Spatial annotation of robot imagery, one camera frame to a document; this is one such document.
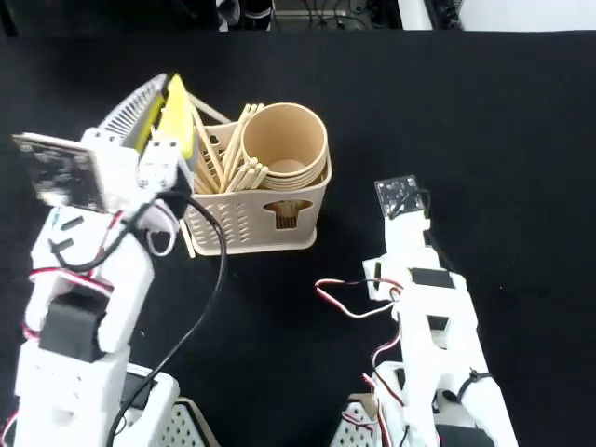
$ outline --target paper cup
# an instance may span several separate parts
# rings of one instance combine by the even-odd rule
[[[242,154],[269,168],[268,177],[314,181],[325,167],[327,130],[300,104],[280,102],[255,114],[242,130]]]

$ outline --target utensil holder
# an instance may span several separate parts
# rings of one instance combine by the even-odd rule
[[[227,147],[235,126],[236,123],[207,126],[209,135],[218,140],[213,146],[220,150]],[[195,194],[193,198],[222,225],[229,254],[301,250],[313,245],[317,239],[318,213],[331,177],[332,163],[328,154],[320,181],[303,189],[255,189],[217,195]],[[293,220],[266,208],[268,205],[268,208],[275,208],[271,204],[290,200],[303,200],[310,206],[298,210]],[[192,235],[195,251],[204,256],[219,254],[217,235],[208,222],[192,208],[187,210],[184,219]]]

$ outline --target wooden chopstick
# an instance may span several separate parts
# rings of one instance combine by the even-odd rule
[[[230,143],[227,145],[225,149],[225,153],[223,154],[223,175],[224,180],[222,180],[220,186],[220,192],[227,191],[227,185],[230,184],[232,178],[234,177],[234,171],[236,164],[233,164],[234,160],[236,159],[236,151],[238,150],[240,144],[240,135],[242,134],[242,129],[246,124],[249,117],[251,117],[251,112],[254,108],[253,104],[246,104],[244,106],[244,110],[242,111],[242,115],[238,119],[236,128],[232,133],[232,138],[230,139]]]
[[[257,189],[259,186],[261,186],[261,183],[263,182],[265,176],[269,173],[269,168],[267,166],[263,166],[261,165],[261,168],[259,169],[259,173],[257,174],[256,179],[254,179],[254,182],[252,182],[251,185],[251,189]]]
[[[209,134],[207,133],[207,130],[205,129],[205,125],[203,124],[203,121],[201,120],[201,117],[198,114],[198,111],[196,110],[195,107],[191,107],[191,111],[193,114],[193,119],[195,120],[196,130],[198,130],[198,135],[200,136],[201,140],[203,140],[203,144],[205,144],[205,148],[207,149],[207,153],[209,154],[209,157],[211,158],[211,162],[213,163],[215,172],[216,172],[217,176],[219,177],[219,183],[221,184],[223,181],[223,178],[224,178],[224,169],[222,168],[222,164],[220,163],[220,158],[218,157],[218,154],[216,154],[215,150],[213,149],[213,146],[211,146]]]
[[[259,105],[253,104],[251,107],[252,110],[250,113],[250,117],[252,117],[254,114],[259,112],[263,108],[264,108],[264,104],[259,104]],[[240,163],[240,158],[242,157],[242,151],[240,150],[240,145],[241,145],[241,142],[238,142],[236,151],[234,152],[234,161],[232,162],[232,172],[234,171],[234,168],[236,166],[238,166],[238,163]]]
[[[207,182],[206,184],[209,185],[209,189],[211,191],[215,192],[219,189],[219,186],[215,180],[213,180],[213,177],[211,177],[211,173],[207,169],[207,161],[205,161],[205,158],[203,158],[203,155],[200,153],[200,151],[198,152],[198,160],[195,164],[195,171],[202,181]]]
[[[240,183],[238,184],[236,191],[244,191],[245,189],[248,189],[252,185],[252,182],[254,182],[256,176],[257,171],[254,168],[249,168],[249,170],[246,171],[246,174],[244,175],[242,180],[240,180]]]
[[[225,192],[232,193],[232,192],[236,191],[238,184],[244,178],[245,174],[246,174],[246,165],[243,165],[242,167],[240,167],[240,169],[238,170],[238,172],[236,173],[236,175],[234,176],[234,178],[232,179],[230,184],[228,184],[227,188],[225,189]]]
[[[237,143],[238,138],[240,138],[240,133],[242,132],[242,126],[241,124],[246,120],[246,118],[249,116],[249,110],[251,109],[251,105],[250,104],[246,104],[244,106],[244,109],[242,109],[242,113],[240,114],[240,118],[237,121],[237,125],[234,128],[234,131],[232,132],[232,137],[230,138],[230,142],[227,144],[227,147],[225,149],[225,152],[223,153],[223,169],[224,172],[227,172],[227,174],[229,175],[229,170],[230,168],[227,166],[229,164],[229,158],[230,158],[230,154],[232,153],[232,151],[230,150],[232,147],[234,147],[234,145]]]
[[[180,220],[180,230],[183,233],[184,244],[186,244],[188,256],[190,256],[190,259],[195,259],[195,247],[193,247],[193,241],[190,238],[190,233],[188,232],[188,227],[186,226],[186,222],[184,221],[184,219]]]

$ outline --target black table surface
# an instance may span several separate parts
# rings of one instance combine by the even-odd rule
[[[299,102],[327,124],[334,177],[309,250],[234,256],[223,296],[167,367],[223,445],[324,445],[362,390],[389,316],[345,318],[317,278],[360,278],[384,252],[373,181],[415,174],[435,238],[466,276],[520,445],[593,445],[596,34],[180,34],[0,42],[8,415],[29,251],[47,214],[10,133],[77,139],[153,75],[178,71],[224,114]],[[165,260],[132,337],[154,366],[200,315],[215,259]],[[357,310],[364,290],[346,292]]]

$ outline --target circuit board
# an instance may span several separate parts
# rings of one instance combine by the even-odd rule
[[[381,204],[384,217],[387,217],[393,211],[397,211],[395,210],[397,206],[401,206],[400,213],[418,211],[425,208],[420,194],[413,194],[418,191],[416,178],[413,175],[378,180],[374,183],[374,188],[379,197],[379,203]]]
[[[52,207],[105,212],[95,158],[79,142],[24,133],[13,135],[38,198]]]

